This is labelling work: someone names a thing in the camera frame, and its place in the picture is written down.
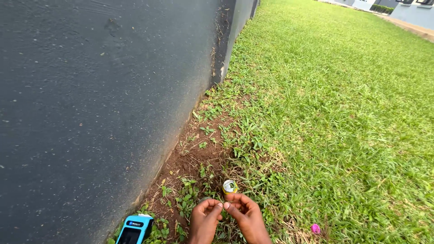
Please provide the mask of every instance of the window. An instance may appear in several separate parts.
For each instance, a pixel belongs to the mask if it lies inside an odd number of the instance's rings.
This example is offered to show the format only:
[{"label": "window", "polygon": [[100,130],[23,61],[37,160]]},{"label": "window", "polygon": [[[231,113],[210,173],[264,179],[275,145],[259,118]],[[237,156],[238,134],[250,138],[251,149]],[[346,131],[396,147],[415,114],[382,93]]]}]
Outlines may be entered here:
[{"label": "window", "polygon": [[420,3],[423,5],[433,5],[434,4],[434,0],[416,0],[416,3]]},{"label": "window", "polygon": [[404,4],[411,4],[413,2],[413,0],[396,0],[396,1]]}]

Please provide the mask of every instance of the can lid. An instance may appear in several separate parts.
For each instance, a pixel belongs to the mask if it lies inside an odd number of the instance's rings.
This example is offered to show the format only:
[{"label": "can lid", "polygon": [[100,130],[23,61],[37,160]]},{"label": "can lid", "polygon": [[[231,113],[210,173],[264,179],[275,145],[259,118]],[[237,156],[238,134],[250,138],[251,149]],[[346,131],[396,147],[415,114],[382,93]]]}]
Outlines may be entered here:
[{"label": "can lid", "polygon": [[223,183],[223,189],[228,193],[234,192],[237,190],[237,184],[233,180],[227,180]]}]

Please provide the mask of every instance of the concrete wall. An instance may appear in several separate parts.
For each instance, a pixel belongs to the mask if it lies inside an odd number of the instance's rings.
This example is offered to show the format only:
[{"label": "concrete wall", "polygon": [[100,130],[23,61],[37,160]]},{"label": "concrete wall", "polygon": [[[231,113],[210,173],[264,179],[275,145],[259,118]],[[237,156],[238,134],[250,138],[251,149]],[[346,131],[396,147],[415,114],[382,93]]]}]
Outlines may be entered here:
[{"label": "concrete wall", "polygon": [[353,7],[363,10],[370,10],[375,0],[361,1],[355,0],[353,3]]},{"label": "concrete wall", "polygon": [[253,3],[2,1],[0,243],[103,242],[222,80]]},{"label": "concrete wall", "polygon": [[395,0],[376,0],[374,4],[394,8],[398,5],[398,2]]},{"label": "concrete wall", "polygon": [[337,3],[343,3],[346,4],[348,6],[352,6],[355,0],[335,0],[335,2]]},{"label": "concrete wall", "polygon": [[398,4],[390,17],[434,30],[434,9],[426,5]]}]

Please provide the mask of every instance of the grass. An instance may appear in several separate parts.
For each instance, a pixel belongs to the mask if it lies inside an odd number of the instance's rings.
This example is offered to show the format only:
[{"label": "grass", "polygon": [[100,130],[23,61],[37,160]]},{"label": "grass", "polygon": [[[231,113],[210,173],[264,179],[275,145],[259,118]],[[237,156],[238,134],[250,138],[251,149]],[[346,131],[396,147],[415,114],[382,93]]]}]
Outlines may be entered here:
[{"label": "grass", "polygon": [[[433,243],[433,77],[434,44],[372,14],[264,0],[202,102],[217,112],[194,115],[234,120],[218,130],[235,155],[222,175],[260,204],[274,243]],[[207,187],[190,180],[173,190],[185,214]],[[215,243],[242,243],[228,226]]]}]

